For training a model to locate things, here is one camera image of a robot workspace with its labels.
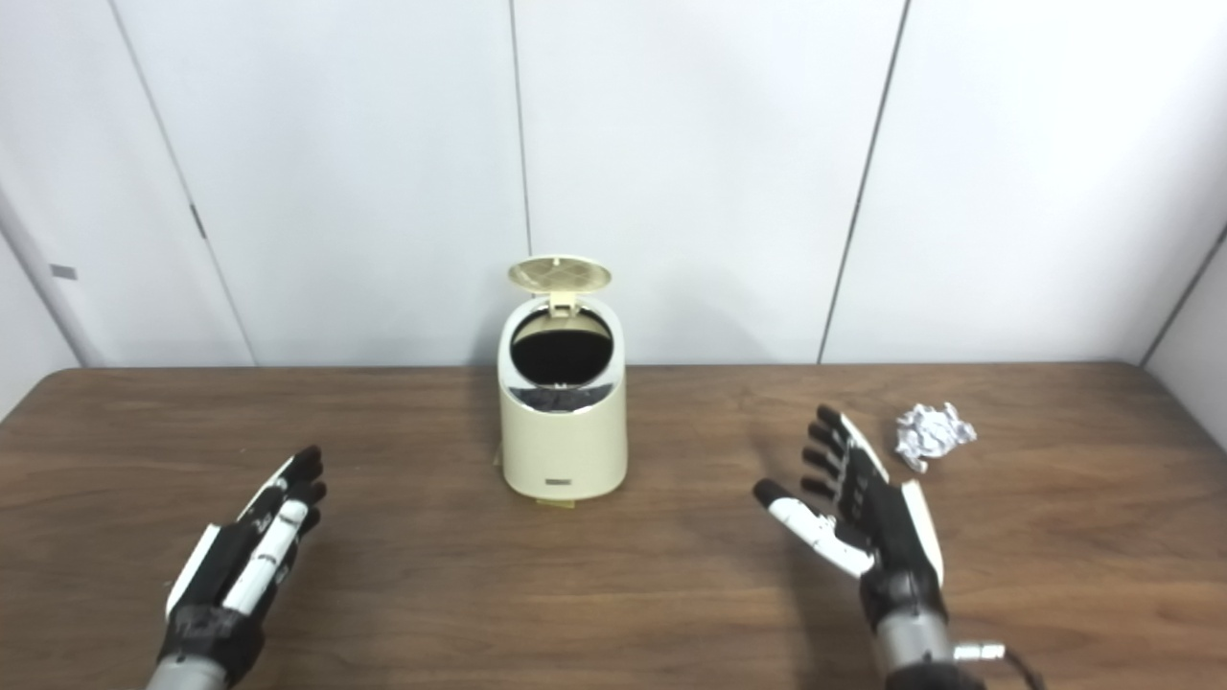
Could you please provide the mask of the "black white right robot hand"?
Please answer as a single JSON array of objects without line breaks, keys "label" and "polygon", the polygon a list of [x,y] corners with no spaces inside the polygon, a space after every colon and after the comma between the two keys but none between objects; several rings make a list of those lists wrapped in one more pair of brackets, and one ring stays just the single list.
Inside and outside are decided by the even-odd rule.
[{"label": "black white right robot hand", "polygon": [[801,457],[817,475],[804,476],[800,487],[827,498],[832,514],[771,478],[755,484],[755,498],[806,548],[859,582],[872,632],[899,611],[947,622],[945,560],[919,483],[893,483],[863,431],[825,403],[807,436]]}]

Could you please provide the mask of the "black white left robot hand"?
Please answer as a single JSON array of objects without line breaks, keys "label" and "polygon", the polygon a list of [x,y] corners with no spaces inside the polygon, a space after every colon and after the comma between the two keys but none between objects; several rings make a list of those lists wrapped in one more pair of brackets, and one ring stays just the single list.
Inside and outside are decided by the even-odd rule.
[{"label": "black white left robot hand", "polygon": [[148,689],[234,689],[265,647],[272,600],[321,521],[323,451],[298,451],[240,514],[210,523],[171,586]]}]

